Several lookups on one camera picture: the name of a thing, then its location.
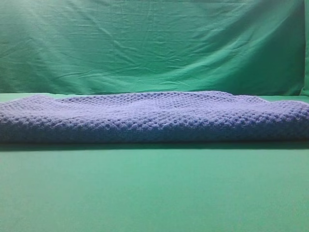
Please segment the green backdrop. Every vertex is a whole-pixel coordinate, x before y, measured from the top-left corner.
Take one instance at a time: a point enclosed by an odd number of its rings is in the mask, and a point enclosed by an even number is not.
[[[304,18],[304,0],[1,0],[0,92],[298,95]]]
[[[309,96],[309,0],[305,0],[306,12],[306,70],[305,70],[305,87],[302,94]]]

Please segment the green cloth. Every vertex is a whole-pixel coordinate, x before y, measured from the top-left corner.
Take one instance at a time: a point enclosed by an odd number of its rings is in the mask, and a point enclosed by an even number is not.
[[[305,66],[305,87],[302,94],[309,96],[309,0],[305,0],[306,18],[306,66]]]
[[[303,0],[1,0],[0,92],[298,95]]]
[[[308,166],[309,142],[0,145],[0,231],[305,232]]]

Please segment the knit texture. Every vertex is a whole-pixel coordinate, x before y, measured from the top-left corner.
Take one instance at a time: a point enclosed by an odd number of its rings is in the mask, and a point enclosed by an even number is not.
[[[0,142],[110,143],[309,139],[309,105],[218,91],[0,104]]]

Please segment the green table surface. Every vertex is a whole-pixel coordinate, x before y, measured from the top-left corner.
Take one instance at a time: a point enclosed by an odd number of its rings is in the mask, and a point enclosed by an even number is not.
[[[309,142],[0,145],[0,232],[208,231],[309,231]]]

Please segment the blue blanket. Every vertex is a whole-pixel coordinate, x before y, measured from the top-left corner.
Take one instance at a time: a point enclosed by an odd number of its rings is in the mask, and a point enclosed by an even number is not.
[[[109,143],[309,139],[309,105],[218,91],[0,103],[0,142]]]

